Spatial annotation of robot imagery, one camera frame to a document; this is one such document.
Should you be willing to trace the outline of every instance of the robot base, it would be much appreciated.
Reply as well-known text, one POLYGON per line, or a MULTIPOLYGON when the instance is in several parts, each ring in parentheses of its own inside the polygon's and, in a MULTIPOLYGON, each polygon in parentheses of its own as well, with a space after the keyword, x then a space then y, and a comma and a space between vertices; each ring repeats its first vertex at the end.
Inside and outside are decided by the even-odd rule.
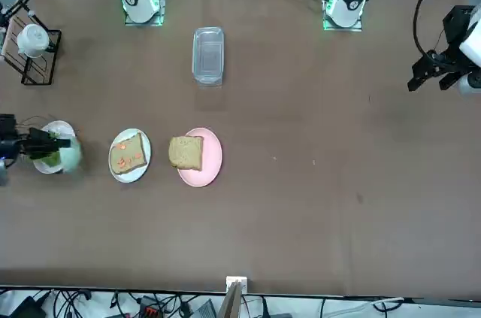
POLYGON ((159 6, 159 11, 156 12, 149 21, 145 23, 136 23, 132 21, 129 15, 126 12, 124 7, 124 12, 126 13, 126 18, 124 23, 126 26, 162 26, 164 24, 165 18, 165 0, 153 0, 153 4, 159 6))
POLYGON ((332 21, 330 16, 327 14, 327 10, 329 10, 331 8, 332 1, 333 0, 329 0, 329 2, 322 1, 322 28, 325 31, 344 30, 344 31, 361 32, 362 31, 361 17, 362 17, 362 11, 364 9, 365 2, 363 2, 362 6, 361 6, 361 13, 359 14, 359 20, 357 21, 357 23, 355 23, 353 26, 351 26, 349 28, 344 28, 344 27, 340 27, 340 26, 336 25, 334 23, 334 21, 332 21))

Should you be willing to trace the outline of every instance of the black wire rack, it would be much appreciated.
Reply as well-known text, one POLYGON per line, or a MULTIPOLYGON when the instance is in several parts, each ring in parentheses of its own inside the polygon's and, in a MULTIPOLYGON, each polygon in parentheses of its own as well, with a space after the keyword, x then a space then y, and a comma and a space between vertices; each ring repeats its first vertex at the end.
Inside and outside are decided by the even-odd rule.
POLYGON ((21 84, 28 86, 48 86, 53 82, 53 73, 59 53, 59 45, 62 40, 62 32, 49 29, 28 7, 30 0, 17 0, 8 10, 2 14, 3 28, 5 28, 5 40, 2 48, 2 56, 21 76, 21 84), (23 53, 18 53, 17 36, 28 23, 35 23, 42 27, 49 36, 49 47, 42 56, 31 58, 23 53))

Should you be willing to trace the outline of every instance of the clear plastic container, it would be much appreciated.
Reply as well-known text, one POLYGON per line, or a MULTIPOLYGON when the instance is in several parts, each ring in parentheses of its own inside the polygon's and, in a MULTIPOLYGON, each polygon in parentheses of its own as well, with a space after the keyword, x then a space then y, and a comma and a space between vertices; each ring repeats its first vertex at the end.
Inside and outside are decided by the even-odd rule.
POLYGON ((224 31, 220 27, 195 30, 192 45, 192 73, 201 85, 222 84, 224 72, 224 31))

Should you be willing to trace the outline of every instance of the pink plate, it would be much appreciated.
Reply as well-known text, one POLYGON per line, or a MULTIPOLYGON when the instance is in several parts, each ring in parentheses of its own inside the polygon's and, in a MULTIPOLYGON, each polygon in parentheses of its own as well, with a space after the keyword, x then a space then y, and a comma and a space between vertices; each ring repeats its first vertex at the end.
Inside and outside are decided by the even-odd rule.
POLYGON ((217 136, 209 129, 195 128, 187 136, 201 136, 204 138, 202 146, 202 171, 180 170, 179 175, 190 186, 200 188, 213 182, 222 165, 222 146, 217 136))

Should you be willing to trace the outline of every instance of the plate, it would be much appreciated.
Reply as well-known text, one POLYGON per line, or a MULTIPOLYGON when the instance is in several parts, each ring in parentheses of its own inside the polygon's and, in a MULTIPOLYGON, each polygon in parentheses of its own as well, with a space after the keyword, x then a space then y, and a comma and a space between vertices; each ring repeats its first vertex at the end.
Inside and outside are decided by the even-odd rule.
MULTIPOLYGON (((59 135, 75 136, 75 131, 74 128, 72 128, 72 125, 62 120, 52 121, 51 123, 46 124, 41 130, 44 132, 54 132, 59 135)), ((33 165, 35 165, 37 170, 43 174, 55 174, 62 170, 62 164, 49 166, 40 159, 34 160, 33 165)))
POLYGON ((200 188, 213 182, 222 165, 222 146, 217 136, 209 129, 196 128, 186 136, 201 136, 204 138, 202 144, 202 170, 177 169, 183 181, 190 186, 200 188))
POLYGON ((139 180, 141 176, 144 175, 145 171, 149 167, 151 155, 152 155, 152 149, 150 147, 150 141, 147 135, 145 135, 145 133, 139 129, 126 129, 117 135, 117 137, 113 140, 112 145, 110 146, 110 149, 108 150, 108 168, 110 169, 110 172, 113 175, 113 177, 115 177, 120 183, 132 183, 136 180, 139 180), (119 142, 130 139, 132 136, 134 136, 138 132, 140 132, 142 136, 142 145, 144 146, 144 155, 145 155, 147 164, 139 168, 136 168, 127 174, 121 174, 121 175, 115 174, 112 170, 112 166, 110 165, 110 152, 112 151, 112 148, 115 145, 117 145, 119 142))

